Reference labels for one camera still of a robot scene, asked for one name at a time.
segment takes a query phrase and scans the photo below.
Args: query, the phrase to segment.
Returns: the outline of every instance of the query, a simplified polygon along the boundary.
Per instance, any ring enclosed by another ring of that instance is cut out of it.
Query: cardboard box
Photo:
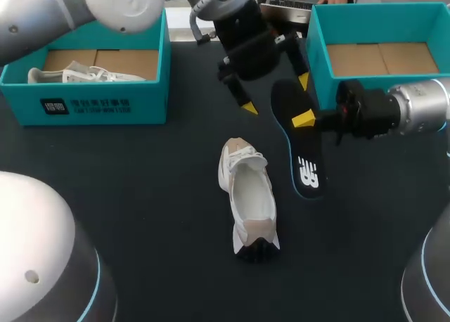
[[[439,74],[426,43],[331,44],[326,48],[336,77]]]
[[[441,3],[320,5],[313,8],[307,54],[321,109],[338,85],[367,89],[450,77],[450,12]]]
[[[163,124],[169,96],[170,57],[165,13],[149,30],[133,35],[92,22],[7,65],[0,77],[0,89],[23,126]],[[57,71],[73,60],[147,80],[27,83],[32,67]]]
[[[89,67],[154,81],[158,74],[158,58],[158,50],[50,50],[44,71],[62,70],[74,60]]]

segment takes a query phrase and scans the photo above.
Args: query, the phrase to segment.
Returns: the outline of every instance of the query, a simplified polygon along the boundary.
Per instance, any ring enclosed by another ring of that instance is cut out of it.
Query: laptop
[[[312,6],[317,2],[319,0],[265,0],[260,7],[267,20],[307,24]]]

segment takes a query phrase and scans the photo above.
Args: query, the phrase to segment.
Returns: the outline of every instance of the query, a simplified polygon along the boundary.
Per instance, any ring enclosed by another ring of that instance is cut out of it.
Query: white sneaker
[[[219,185],[230,195],[235,221],[234,252],[246,259],[263,259],[280,249],[266,166],[262,154],[241,138],[229,139],[220,157]]]
[[[75,61],[60,71],[41,71],[34,67],[28,72],[28,84],[130,81],[145,81],[145,79],[135,75],[109,72],[101,67],[88,67]]]

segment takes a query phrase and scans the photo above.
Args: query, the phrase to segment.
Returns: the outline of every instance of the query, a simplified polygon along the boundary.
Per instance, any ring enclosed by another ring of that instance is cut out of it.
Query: shoe upper
[[[242,242],[235,241],[235,252],[258,238],[279,248],[276,206],[266,166],[264,156],[243,139],[230,139],[224,146],[219,182],[230,195],[235,230]]]
[[[88,67],[76,61],[60,71],[41,71],[36,67],[28,72],[28,83],[72,83],[72,82],[127,82],[144,81],[135,75],[109,72],[101,67]]]

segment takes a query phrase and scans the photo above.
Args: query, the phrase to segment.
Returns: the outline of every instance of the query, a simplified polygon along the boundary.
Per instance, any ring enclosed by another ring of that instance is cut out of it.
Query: laptop keyboard
[[[304,9],[307,11],[310,11],[313,6],[313,4],[309,4],[307,2],[300,2],[300,1],[294,1],[294,0],[269,0],[269,4],[271,4],[273,6]]]

